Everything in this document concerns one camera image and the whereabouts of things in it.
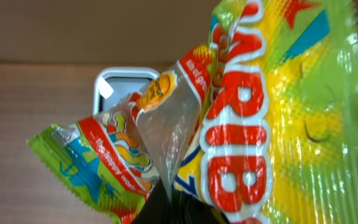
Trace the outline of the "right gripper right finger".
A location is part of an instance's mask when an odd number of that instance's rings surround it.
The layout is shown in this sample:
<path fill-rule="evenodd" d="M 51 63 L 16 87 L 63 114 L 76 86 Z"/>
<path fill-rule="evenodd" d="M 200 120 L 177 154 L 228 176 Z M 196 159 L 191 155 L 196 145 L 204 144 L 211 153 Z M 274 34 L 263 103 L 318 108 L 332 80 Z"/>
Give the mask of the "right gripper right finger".
<path fill-rule="evenodd" d="M 174 191 L 174 224 L 227 224 L 217 209 L 177 190 Z"/>

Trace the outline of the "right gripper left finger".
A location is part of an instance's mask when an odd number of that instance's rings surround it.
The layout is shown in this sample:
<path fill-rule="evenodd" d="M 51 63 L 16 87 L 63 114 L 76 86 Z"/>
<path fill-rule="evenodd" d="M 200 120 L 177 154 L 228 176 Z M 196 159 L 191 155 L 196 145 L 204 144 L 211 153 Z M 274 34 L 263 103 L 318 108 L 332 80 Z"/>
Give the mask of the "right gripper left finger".
<path fill-rule="evenodd" d="M 132 224 L 170 224 L 172 203 L 162 181 L 158 181 Z"/>

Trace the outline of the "Haribo gummy candy bag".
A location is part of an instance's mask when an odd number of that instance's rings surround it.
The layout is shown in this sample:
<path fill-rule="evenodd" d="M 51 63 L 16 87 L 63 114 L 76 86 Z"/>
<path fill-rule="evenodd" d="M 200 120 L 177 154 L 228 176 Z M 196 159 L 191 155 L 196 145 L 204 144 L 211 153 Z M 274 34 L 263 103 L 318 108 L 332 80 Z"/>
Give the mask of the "Haribo gummy candy bag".
<path fill-rule="evenodd" d="M 114 223 L 158 181 L 228 223 L 358 223 L 353 1 L 221 1 L 208 42 L 110 110 L 28 145 Z"/>

